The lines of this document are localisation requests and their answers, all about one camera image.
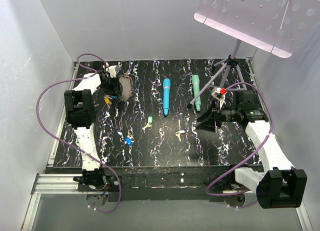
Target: small green object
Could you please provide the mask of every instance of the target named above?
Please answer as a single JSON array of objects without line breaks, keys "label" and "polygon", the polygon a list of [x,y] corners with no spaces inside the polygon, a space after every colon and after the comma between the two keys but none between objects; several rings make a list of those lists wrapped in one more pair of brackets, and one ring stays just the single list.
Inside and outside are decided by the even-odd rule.
[{"label": "small green object", "polygon": [[152,116],[148,117],[148,124],[152,124]]}]

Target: cable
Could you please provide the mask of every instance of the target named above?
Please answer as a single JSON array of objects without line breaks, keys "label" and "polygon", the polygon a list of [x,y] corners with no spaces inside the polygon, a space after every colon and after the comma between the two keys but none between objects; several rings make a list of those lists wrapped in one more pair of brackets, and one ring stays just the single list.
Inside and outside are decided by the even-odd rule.
[{"label": "cable", "polygon": [[213,7],[215,6],[215,3],[217,2],[217,0],[215,0],[214,2],[213,2],[213,4],[212,4],[212,6],[211,6],[211,9],[210,9],[210,11],[209,11],[209,13],[208,13],[208,15],[205,17],[205,20],[203,21],[203,24],[205,24],[205,22],[206,22],[206,20],[207,20],[207,18],[208,18],[208,16],[209,16],[209,14],[211,13],[211,10],[213,9]]},{"label": "cable", "polygon": [[96,189],[96,191],[104,190],[106,187],[107,187],[107,184],[105,184],[105,185],[103,186],[103,188],[101,188],[101,189],[99,189],[99,190]]},{"label": "cable", "polygon": [[105,189],[104,189],[103,193],[98,196],[98,199],[99,199],[99,198],[102,198],[102,197],[105,195],[106,191],[107,191],[109,188],[110,188],[110,183],[105,184]]},{"label": "cable", "polygon": [[254,204],[256,204],[258,202],[258,199],[256,199],[255,201],[253,201],[252,203],[249,203],[249,204],[246,204],[246,205],[243,205],[243,206],[240,206],[238,207],[238,209],[243,209],[243,208],[248,208]]},{"label": "cable", "polygon": [[[287,13],[287,9],[288,9],[289,3],[290,3],[290,0],[288,0],[288,2],[286,3],[286,7],[285,7],[285,10],[284,10],[284,14],[283,14],[283,18],[282,18],[282,21],[281,21],[281,25],[280,25],[279,31],[282,30],[282,25],[284,24],[284,20],[285,20],[285,16],[286,16],[286,13]],[[278,41],[278,37],[279,37],[280,35],[281,35],[281,34],[279,34],[279,35],[276,36],[270,54],[272,54],[272,51],[274,50],[275,45],[276,45],[276,42]]]},{"label": "cable", "polygon": [[232,101],[230,100],[230,98],[226,97],[225,99],[229,101],[230,106],[234,106],[234,107],[236,106],[235,104],[232,103]]},{"label": "cable", "polygon": [[122,187],[121,187],[121,182],[120,182],[120,179],[119,179],[119,176],[117,175],[117,173],[111,168],[109,167],[108,165],[106,165],[105,163],[101,162],[100,160],[96,159],[95,157],[93,157],[91,154],[85,152],[84,150],[82,150],[81,148],[77,147],[77,146],[74,146],[72,145],[71,143],[68,143],[60,138],[58,138],[57,136],[55,136],[54,134],[52,134],[45,126],[44,124],[42,123],[41,119],[40,119],[40,114],[39,114],[39,104],[40,104],[40,100],[41,98],[43,97],[43,95],[49,90],[51,89],[53,86],[56,86],[56,85],[59,85],[59,84],[63,84],[63,83],[68,83],[68,82],[72,82],[72,81],[80,81],[80,80],[85,80],[85,79],[89,79],[91,77],[93,77],[94,75],[97,74],[97,70],[93,69],[93,68],[90,68],[90,67],[86,67],[84,65],[82,65],[80,62],[79,62],[79,59],[82,57],[82,56],[85,56],[85,55],[91,55],[91,56],[94,56],[98,59],[100,59],[104,65],[106,65],[106,67],[108,67],[107,65],[107,62],[104,61],[101,57],[95,55],[95,54],[92,54],[92,53],[83,53],[81,55],[78,56],[78,58],[76,59],[76,62],[79,64],[79,66],[81,66],[82,68],[85,68],[87,70],[91,70],[91,71],[94,71],[94,74],[90,75],[89,77],[79,77],[79,78],[74,78],[74,79],[68,79],[68,80],[63,80],[63,81],[59,81],[59,82],[55,82],[54,84],[51,84],[49,85],[48,87],[46,87],[42,93],[39,95],[39,98],[38,100],[36,101],[36,118],[41,126],[41,128],[48,134],[50,135],[51,137],[53,137],[54,139],[58,140],[59,142],[71,147],[71,148],[74,148],[78,151],[80,151],[81,153],[83,153],[84,155],[87,155],[88,157],[90,157],[91,159],[93,159],[94,161],[98,162],[99,164],[101,164],[103,167],[109,169],[116,177],[116,180],[118,181],[119,183],[119,198],[118,198],[118,201],[116,203],[116,205],[114,206],[113,209],[111,210],[104,210],[104,209],[101,209],[101,208],[97,208],[97,207],[92,207],[92,206],[89,206],[90,208],[93,208],[94,210],[98,210],[98,211],[101,211],[101,212],[104,212],[104,213],[112,213],[113,211],[115,211],[117,209],[117,207],[119,206],[120,204],[120,201],[121,201],[121,197],[122,197]]},{"label": "cable", "polygon": [[[258,151],[263,147],[263,145],[267,142],[270,134],[272,133],[272,130],[274,129],[274,120],[273,120],[273,117],[270,113],[270,110],[268,108],[268,105],[262,95],[262,93],[255,87],[253,86],[252,84],[250,83],[247,83],[247,82],[236,82],[232,85],[230,85],[229,87],[226,88],[226,90],[228,91],[229,89],[231,89],[232,87],[236,86],[236,85],[246,85],[246,86],[250,86],[252,87],[261,97],[262,99],[262,102],[264,103],[264,106],[266,108],[266,111],[267,113],[269,114],[269,117],[270,117],[270,122],[271,122],[271,125],[270,125],[270,129],[268,131],[268,135],[265,137],[265,139],[262,141],[262,143],[256,148],[256,150],[250,154],[248,157],[246,157],[244,160],[242,160],[240,163],[238,163],[237,165],[235,165],[233,168],[229,169],[228,171],[226,171],[224,174],[220,175],[219,177],[217,177],[212,183],[210,183],[206,189],[205,189],[205,193],[209,196],[231,196],[231,195],[241,195],[247,191],[249,191],[248,189],[247,190],[242,190],[242,191],[238,191],[238,192],[232,192],[232,193],[210,193],[209,190],[211,189],[211,187],[213,185],[215,185],[218,181],[220,181],[221,179],[223,179],[225,176],[227,176],[228,174],[232,173],[235,169],[239,168],[241,165],[243,165],[244,163],[248,162],[254,155],[256,155],[258,153]],[[248,205],[246,205],[246,207],[248,206],[251,206],[253,204],[255,204],[256,202],[253,202],[253,203],[250,203]]]}]

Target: tripod leg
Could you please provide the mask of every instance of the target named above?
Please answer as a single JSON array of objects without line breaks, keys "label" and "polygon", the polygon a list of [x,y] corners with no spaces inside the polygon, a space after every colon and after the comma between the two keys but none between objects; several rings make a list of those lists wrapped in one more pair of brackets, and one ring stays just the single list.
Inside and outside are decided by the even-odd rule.
[{"label": "tripod leg", "polygon": [[229,74],[229,72],[230,72],[230,69],[231,69],[231,66],[230,65],[228,65],[227,67],[226,67],[226,69],[225,69],[225,72],[224,72],[224,75],[223,75],[223,77],[222,77],[222,80],[221,80],[221,83],[220,83],[220,88],[223,88],[224,87],[224,85],[225,85],[225,83],[226,83],[226,80],[227,80],[227,77],[228,77],[228,74]]},{"label": "tripod leg", "polygon": [[218,72],[209,80],[209,82],[206,83],[206,85],[200,90],[200,92],[194,97],[194,99],[191,100],[191,102],[187,105],[188,108],[191,108],[191,105],[194,104],[196,99],[206,90],[206,88],[211,85],[211,83],[218,77],[218,75],[226,68],[227,64],[225,63]]},{"label": "tripod leg", "polygon": [[[235,68],[236,68],[236,71],[238,72],[240,81],[241,81],[241,82],[244,82],[245,80],[244,80],[244,77],[242,76],[242,73],[241,73],[241,69],[240,69],[240,67],[239,67],[239,64],[237,64],[237,65],[235,66]],[[242,84],[242,86],[243,86],[243,88],[244,88],[245,90],[247,90],[247,87],[246,87],[245,84]]]},{"label": "tripod leg", "polygon": [[220,64],[223,64],[225,61],[227,61],[227,58],[224,59],[224,60],[221,60],[220,62],[215,63],[215,64],[213,65],[213,67],[216,67],[216,66],[218,66],[218,65],[220,65]]}]

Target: green marker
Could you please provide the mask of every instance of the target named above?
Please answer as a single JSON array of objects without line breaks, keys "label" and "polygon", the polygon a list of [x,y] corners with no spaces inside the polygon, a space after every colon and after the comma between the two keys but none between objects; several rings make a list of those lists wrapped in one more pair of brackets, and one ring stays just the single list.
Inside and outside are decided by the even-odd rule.
[{"label": "green marker", "polygon": [[[193,95],[197,96],[197,94],[200,92],[200,79],[198,75],[192,75],[192,86],[193,86]],[[195,104],[195,109],[200,112],[201,110],[201,100],[200,100],[200,96],[195,100],[194,102]]]},{"label": "green marker", "polygon": [[148,117],[148,124],[152,124],[152,116]]}]

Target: tripod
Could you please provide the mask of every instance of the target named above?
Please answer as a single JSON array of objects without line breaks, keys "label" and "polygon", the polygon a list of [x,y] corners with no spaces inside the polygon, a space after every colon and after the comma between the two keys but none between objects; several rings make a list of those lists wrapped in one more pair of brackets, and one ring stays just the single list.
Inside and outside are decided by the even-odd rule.
[{"label": "tripod", "polygon": [[[196,101],[196,99],[206,90],[206,88],[212,88],[214,87],[212,84],[212,82],[221,74],[221,72],[225,69],[225,72],[222,76],[222,80],[221,80],[221,83],[220,83],[220,88],[223,88],[225,83],[226,83],[226,80],[227,80],[227,77],[229,75],[229,72],[231,70],[231,68],[236,68],[236,71],[239,75],[239,78],[240,78],[240,81],[241,82],[244,82],[244,77],[242,76],[242,73],[241,73],[241,70],[240,70],[240,67],[238,65],[238,62],[236,61],[236,54],[238,52],[238,49],[239,49],[239,46],[241,44],[241,40],[240,39],[237,39],[236,40],[236,43],[235,43],[235,46],[234,46],[234,49],[233,49],[233,52],[231,55],[229,55],[228,58],[220,61],[220,62],[217,62],[213,65],[213,67],[217,67],[218,65],[222,65],[222,67],[216,72],[216,74],[209,80],[209,82],[206,83],[206,85],[200,90],[200,92],[194,97],[194,99],[191,100],[190,103],[188,103],[187,107],[188,108],[191,108],[191,106],[194,104],[194,102]],[[243,88],[240,88],[240,90],[246,90],[246,85],[243,84],[242,85]],[[232,88],[232,89],[229,89],[230,91],[234,91],[234,90],[239,90],[239,88]]]}]

